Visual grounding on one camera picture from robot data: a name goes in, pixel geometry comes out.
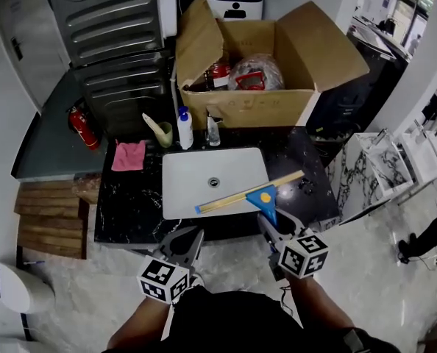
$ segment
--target tiled floor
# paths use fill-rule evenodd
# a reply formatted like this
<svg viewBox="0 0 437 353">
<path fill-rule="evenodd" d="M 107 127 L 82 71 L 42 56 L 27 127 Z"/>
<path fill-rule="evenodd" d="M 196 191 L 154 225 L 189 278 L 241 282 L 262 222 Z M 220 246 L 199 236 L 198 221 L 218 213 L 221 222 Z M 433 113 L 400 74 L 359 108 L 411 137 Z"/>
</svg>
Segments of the tiled floor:
<svg viewBox="0 0 437 353">
<path fill-rule="evenodd" d="M 47 313 L 29 317 L 32 334 L 57 352 L 102 352 L 109 337 L 142 300 L 135 275 L 141 257 L 92 242 L 88 260 L 60 259 L 26 250 L 53 286 L 57 301 Z M 316 276 L 354 322 L 401 352 L 417 352 L 416 342 L 436 319 L 437 267 L 433 258 L 404 265 L 394 243 L 421 233 L 437 216 L 437 181 L 398 207 L 387 204 L 372 215 L 323 234 L 330 246 Z M 425 257 L 436 254 L 437 248 Z M 198 272 L 212 292 L 250 290 L 280 299 L 283 283 L 268 268 L 263 237 L 203 247 Z M 291 304 L 290 294 L 285 301 Z"/>
</svg>

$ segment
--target cardboard box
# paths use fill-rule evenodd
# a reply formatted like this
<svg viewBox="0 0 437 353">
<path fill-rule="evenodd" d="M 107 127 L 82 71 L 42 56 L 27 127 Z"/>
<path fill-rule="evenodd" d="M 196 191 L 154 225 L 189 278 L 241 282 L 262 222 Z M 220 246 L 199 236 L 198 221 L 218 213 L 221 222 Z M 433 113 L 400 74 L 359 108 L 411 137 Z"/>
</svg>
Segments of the cardboard box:
<svg viewBox="0 0 437 353">
<path fill-rule="evenodd" d="M 264 53 L 274 56 L 286 90 L 188 90 L 220 59 Z M 369 72 L 358 50 L 313 2 L 278 21 L 218 22 L 206 0 L 195 0 L 180 20 L 177 81 L 191 110 L 194 129 L 204 129 L 206 106 L 215 106 L 223 126 L 293 126 L 315 93 L 335 88 Z"/>
</svg>

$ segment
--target human arm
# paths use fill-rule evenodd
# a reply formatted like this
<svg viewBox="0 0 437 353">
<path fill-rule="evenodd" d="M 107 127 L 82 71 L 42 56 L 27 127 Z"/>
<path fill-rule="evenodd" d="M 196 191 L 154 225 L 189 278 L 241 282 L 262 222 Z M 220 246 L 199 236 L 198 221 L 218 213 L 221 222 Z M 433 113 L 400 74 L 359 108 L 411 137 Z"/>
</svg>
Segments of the human arm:
<svg viewBox="0 0 437 353">
<path fill-rule="evenodd" d="M 298 279 L 289 273 L 292 298 L 304 328 L 314 330 L 354 328 L 351 318 L 327 295 L 313 277 Z"/>
<path fill-rule="evenodd" d="M 110 338 L 107 349 L 138 349 L 161 340 L 169 304 L 145 298 L 133 315 Z"/>
</svg>

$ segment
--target metal panel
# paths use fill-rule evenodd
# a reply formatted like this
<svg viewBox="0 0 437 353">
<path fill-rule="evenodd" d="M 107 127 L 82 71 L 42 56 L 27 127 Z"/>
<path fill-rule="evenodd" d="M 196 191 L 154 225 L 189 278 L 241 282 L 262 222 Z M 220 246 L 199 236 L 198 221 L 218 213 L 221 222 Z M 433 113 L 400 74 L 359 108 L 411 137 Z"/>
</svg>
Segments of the metal panel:
<svg viewBox="0 0 437 353">
<path fill-rule="evenodd" d="M 145 130 L 142 113 L 174 121 L 168 52 L 132 55 L 75 71 L 86 101 L 110 137 Z"/>
<path fill-rule="evenodd" d="M 51 0 L 75 67 L 163 47 L 157 0 Z"/>
</svg>

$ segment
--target pink cloth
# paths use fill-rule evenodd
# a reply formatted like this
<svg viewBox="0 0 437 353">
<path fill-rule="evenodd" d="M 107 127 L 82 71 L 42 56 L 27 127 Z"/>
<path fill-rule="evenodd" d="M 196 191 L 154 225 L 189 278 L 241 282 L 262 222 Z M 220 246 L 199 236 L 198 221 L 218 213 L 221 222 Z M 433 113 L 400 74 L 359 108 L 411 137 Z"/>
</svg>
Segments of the pink cloth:
<svg viewBox="0 0 437 353">
<path fill-rule="evenodd" d="M 145 140 L 140 143 L 119 143 L 116 140 L 113 171 L 143 170 Z"/>
</svg>

